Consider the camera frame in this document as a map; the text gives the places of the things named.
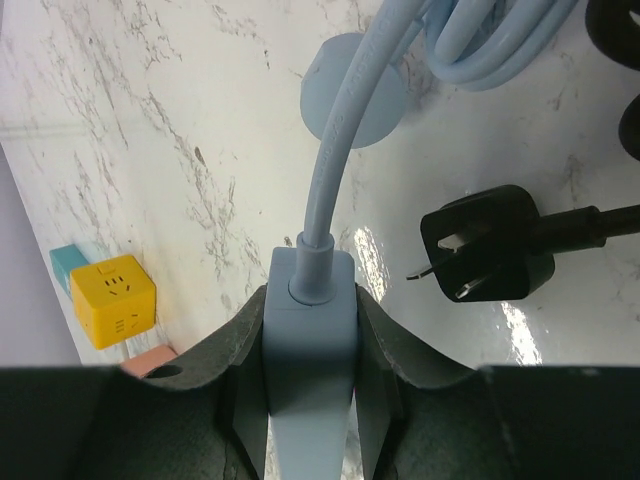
light blue plug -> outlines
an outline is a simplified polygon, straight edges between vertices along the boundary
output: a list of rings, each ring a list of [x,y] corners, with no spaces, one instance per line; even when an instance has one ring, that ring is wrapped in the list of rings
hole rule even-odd
[[[289,293],[296,249],[271,259],[262,335],[269,414],[285,480],[340,478],[358,352],[355,266],[333,255],[335,294],[303,305]]]

plug prong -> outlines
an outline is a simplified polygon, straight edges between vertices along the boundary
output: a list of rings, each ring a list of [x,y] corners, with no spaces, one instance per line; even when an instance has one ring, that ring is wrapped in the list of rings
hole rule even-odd
[[[458,300],[462,300],[464,297],[469,295],[475,289],[477,289],[480,286],[482,286],[482,284],[484,282],[486,282],[487,280],[489,280],[490,277],[491,277],[491,274],[485,275],[484,277],[478,277],[478,278],[476,278],[474,280],[471,280],[470,282],[465,283],[462,286],[462,288],[456,292],[456,298]]]
[[[433,267],[432,265],[425,265],[417,272],[407,275],[407,280],[420,280],[421,278],[424,278],[427,275],[432,274],[434,271],[435,271],[435,267]]]

